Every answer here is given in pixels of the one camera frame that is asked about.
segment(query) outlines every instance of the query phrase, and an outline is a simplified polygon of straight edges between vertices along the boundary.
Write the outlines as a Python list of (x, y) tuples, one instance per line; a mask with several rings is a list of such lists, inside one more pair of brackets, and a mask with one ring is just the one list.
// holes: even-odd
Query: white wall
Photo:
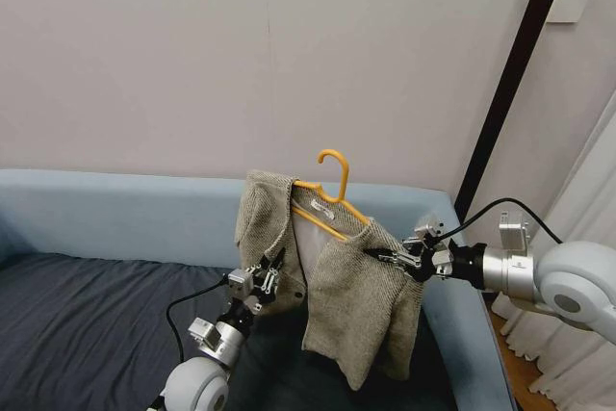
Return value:
[[(327, 180), (335, 147), (455, 195), (526, 1), (0, 0), (0, 167)], [(477, 203), (562, 183), (614, 82), (592, 3), (547, 28)]]

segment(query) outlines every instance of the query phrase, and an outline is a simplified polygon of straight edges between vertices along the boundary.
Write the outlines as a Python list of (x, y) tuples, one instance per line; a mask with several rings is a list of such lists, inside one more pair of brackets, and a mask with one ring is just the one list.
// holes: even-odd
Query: gray knit cardigan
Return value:
[[(286, 249), (276, 300), (262, 313), (293, 309), (307, 297), (302, 348), (335, 360), (351, 389), (362, 386), (372, 364), (393, 379), (407, 379), (423, 284), (363, 252), (402, 247), (373, 218), (365, 225), (343, 206), (294, 187), (294, 180), (252, 170), (242, 195), (235, 235), (242, 266), (256, 264), (263, 255), (273, 259), (282, 247)], [(349, 236), (347, 241), (333, 238), (325, 245), (308, 282), (297, 255), (292, 200)], [(313, 200), (333, 211), (334, 219), (312, 208)]]

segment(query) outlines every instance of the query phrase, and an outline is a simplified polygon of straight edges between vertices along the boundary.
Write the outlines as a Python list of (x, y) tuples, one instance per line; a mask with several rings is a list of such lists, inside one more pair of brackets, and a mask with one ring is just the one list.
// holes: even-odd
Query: black pole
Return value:
[(455, 198), (455, 212), (463, 221), (471, 208), (477, 187), (483, 176), (488, 160), (501, 132), (513, 98), (539, 39), (553, 0), (528, 0), (518, 34), (513, 41), (509, 58), (500, 76), (499, 85), (483, 122), (473, 156), (464, 175), (458, 196)]

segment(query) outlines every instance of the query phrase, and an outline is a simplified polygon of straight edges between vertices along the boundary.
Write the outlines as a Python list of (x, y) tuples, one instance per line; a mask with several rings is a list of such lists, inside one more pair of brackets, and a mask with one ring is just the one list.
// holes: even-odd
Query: cardigan sleeve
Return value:
[(424, 285), (407, 281), (392, 309), (390, 325), (378, 355), (377, 367), (395, 380), (409, 377)]

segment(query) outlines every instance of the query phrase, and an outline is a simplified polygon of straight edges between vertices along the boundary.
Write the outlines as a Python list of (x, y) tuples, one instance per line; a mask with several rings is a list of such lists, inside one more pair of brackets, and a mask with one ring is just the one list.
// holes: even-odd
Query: black cable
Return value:
[(528, 214), (534, 218), (534, 220), (539, 224), (539, 226), (541, 226), (541, 228), (544, 229), (544, 231), (546, 233), (548, 233), (548, 235), (550, 235), (550, 238), (552, 238), (553, 240), (555, 240), (558, 244), (562, 244), (562, 240), (560, 238), (558, 238), (552, 231), (551, 229), (548, 227), (548, 225), (546, 225), (546, 223), (544, 221), (542, 221), (539, 216), (537, 216), (534, 212), (532, 212), (530, 210), (530, 208), (528, 206), (525, 205), (524, 202), (515, 199), (513, 197), (502, 197), (501, 199), (497, 199), (496, 201), (492, 201), (490, 204), (488, 204), (487, 206), (485, 206), (483, 209), (481, 209), (479, 212), (477, 212), (474, 216), (472, 216), (471, 218), (469, 218), (468, 220), (466, 220), (464, 223), (462, 223), (460, 226), (458, 226), (457, 228), (449, 231), (448, 233), (445, 233), (444, 235), (441, 235), (439, 237), (436, 238), (436, 242), (439, 243), (440, 241), (446, 239), (446, 238), (450, 238), (453, 235), (455, 235), (456, 233), (459, 233), (460, 231), (464, 230), (466, 227), (468, 227), (471, 223), (475, 222), (478, 218), (480, 218), (481, 216), (483, 216), (486, 212), (488, 212), (490, 209), (492, 209), (494, 206), (498, 206), (499, 204), (503, 203), (503, 202), (513, 202), (514, 204), (517, 204), (518, 206), (520, 206), (522, 209), (524, 209), (526, 212), (528, 212)]
[(219, 288), (220, 286), (225, 285), (226, 282), (227, 282), (227, 275), (224, 274), (222, 276), (222, 279), (220, 279), (220, 281), (216, 283), (214, 286), (210, 286), (209, 288), (202, 289), (201, 291), (197, 291), (196, 293), (186, 295), (182, 298), (178, 298), (177, 300), (173, 300), (167, 306), (167, 311), (165, 312), (165, 314), (167, 317), (167, 322), (169, 323), (169, 327), (173, 331), (173, 336), (175, 336), (175, 342), (177, 343), (177, 349), (178, 349), (178, 353), (180, 356), (180, 363), (184, 363), (184, 347), (182, 347), (182, 339), (180, 339), (180, 334), (177, 332), (175, 323), (173, 322), (173, 319), (171, 318), (171, 308), (173, 308), (178, 303), (186, 302), (187, 300), (190, 300), (192, 298), (199, 297), (200, 295), (203, 295), (205, 293), (209, 293), (210, 291), (213, 291), (215, 288)]

